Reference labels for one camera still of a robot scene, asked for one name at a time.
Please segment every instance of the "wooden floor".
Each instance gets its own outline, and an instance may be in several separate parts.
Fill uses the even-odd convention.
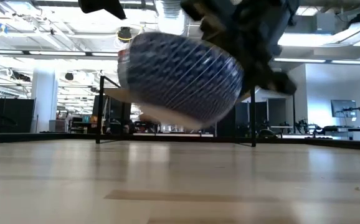
[[[0,144],[1,224],[360,223],[360,151],[304,145]]]

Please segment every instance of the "computer monitor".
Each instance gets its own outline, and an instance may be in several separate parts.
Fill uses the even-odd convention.
[[[333,118],[357,118],[357,111],[343,111],[343,109],[356,108],[354,100],[331,100]]]

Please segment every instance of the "ceiling duct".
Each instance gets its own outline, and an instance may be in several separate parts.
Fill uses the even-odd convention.
[[[180,0],[154,0],[158,12],[158,27],[161,32],[183,35],[186,31],[186,14]]]

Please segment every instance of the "blue patterned cup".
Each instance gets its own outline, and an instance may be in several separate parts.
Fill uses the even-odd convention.
[[[137,35],[120,64],[120,84],[141,110],[161,122],[198,129],[234,106],[244,71],[222,49],[203,40],[147,32]]]

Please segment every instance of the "white column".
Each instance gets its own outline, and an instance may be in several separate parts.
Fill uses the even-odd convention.
[[[32,132],[49,130],[49,121],[55,120],[57,112],[58,79],[54,68],[37,67],[33,70],[32,99],[35,99]]]

